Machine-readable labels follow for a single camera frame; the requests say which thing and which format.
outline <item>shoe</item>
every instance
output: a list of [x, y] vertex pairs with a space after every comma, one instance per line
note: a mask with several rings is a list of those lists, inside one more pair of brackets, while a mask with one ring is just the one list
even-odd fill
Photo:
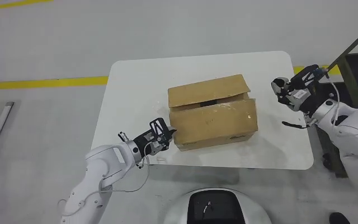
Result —
[[350, 224], [350, 222], [342, 213], [333, 212], [329, 215], [329, 224]]

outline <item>white sticker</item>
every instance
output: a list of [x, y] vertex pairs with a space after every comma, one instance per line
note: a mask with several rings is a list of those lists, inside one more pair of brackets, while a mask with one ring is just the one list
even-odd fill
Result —
[[298, 92], [295, 93], [295, 95], [293, 95], [293, 97], [296, 99], [301, 99], [302, 96], [304, 96], [306, 93], [307, 91], [299, 90]]

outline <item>yellow floor line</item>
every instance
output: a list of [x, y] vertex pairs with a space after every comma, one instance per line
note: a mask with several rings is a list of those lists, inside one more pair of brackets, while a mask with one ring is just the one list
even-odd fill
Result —
[[[303, 66], [293, 68], [294, 73], [301, 71]], [[330, 70], [329, 74], [340, 75], [341, 72], [337, 66]], [[0, 89], [12, 88], [51, 88], [51, 87], [70, 87], [70, 86], [102, 86], [106, 85], [108, 76], [84, 77], [84, 78], [62, 78], [58, 80], [32, 80], [32, 81], [14, 81], [0, 82]]]
[[0, 4], [0, 8], [10, 8], [10, 7], [16, 7], [16, 6], [24, 6], [26, 4], [34, 4], [34, 3], [40, 3], [40, 2], [53, 2], [53, 1], [54, 0], [23, 0], [23, 1], [16, 1], [16, 2]]

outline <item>box flap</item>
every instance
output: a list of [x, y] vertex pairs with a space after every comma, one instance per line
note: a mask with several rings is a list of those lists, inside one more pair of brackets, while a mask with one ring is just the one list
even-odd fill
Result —
[[175, 144], [187, 144], [258, 130], [254, 99], [215, 104], [169, 114]]
[[231, 97], [250, 89], [241, 74], [168, 89], [169, 108]]

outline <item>gray floor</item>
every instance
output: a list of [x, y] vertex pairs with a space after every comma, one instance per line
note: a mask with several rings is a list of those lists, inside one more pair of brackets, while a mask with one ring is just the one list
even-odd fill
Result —
[[[58, 223], [57, 201], [83, 177], [104, 90], [0, 90], [0, 108], [6, 101], [16, 102], [0, 135], [0, 223]], [[142, 190], [112, 195], [101, 223], [161, 223], [173, 200], [209, 186], [249, 195], [276, 224], [328, 223], [332, 211], [358, 223], [357, 191], [322, 166], [317, 134], [309, 132], [315, 156], [309, 170], [151, 166]], [[145, 175], [131, 170], [115, 188], [136, 188]]]

